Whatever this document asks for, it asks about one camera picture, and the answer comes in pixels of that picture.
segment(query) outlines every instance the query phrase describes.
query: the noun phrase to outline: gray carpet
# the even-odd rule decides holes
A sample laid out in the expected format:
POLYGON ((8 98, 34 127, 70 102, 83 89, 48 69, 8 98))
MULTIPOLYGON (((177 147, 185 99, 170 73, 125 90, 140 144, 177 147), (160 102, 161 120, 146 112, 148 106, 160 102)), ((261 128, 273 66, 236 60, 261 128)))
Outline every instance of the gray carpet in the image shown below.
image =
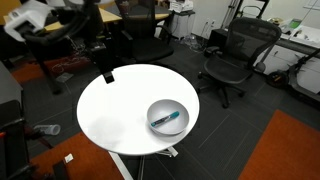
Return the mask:
MULTIPOLYGON (((177 69, 195 87, 207 84, 198 80, 206 58, 186 45, 172 41, 175 53, 163 60, 177 69)), ((46 81, 37 79, 23 84, 26 119, 31 125, 60 124, 58 136, 46 137, 53 145, 81 131, 76 117, 77 101, 84 88, 97 76, 88 66, 60 85, 64 92, 52 95, 46 81)), ((298 101, 284 90, 270 87, 263 76, 254 74, 241 85, 248 93, 239 98, 230 91, 232 104, 221 107, 220 92, 207 90, 199 95, 200 115, 191 133, 175 146, 179 155, 147 156, 145 179, 237 179, 250 157, 273 112, 280 109, 303 123, 320 130, 320 112, 298 101)), ((34 157, 46 150, 37 141, 28 142, 34 157)), ((133 177, 137 176, 139 157, 121 156, 133 177)))

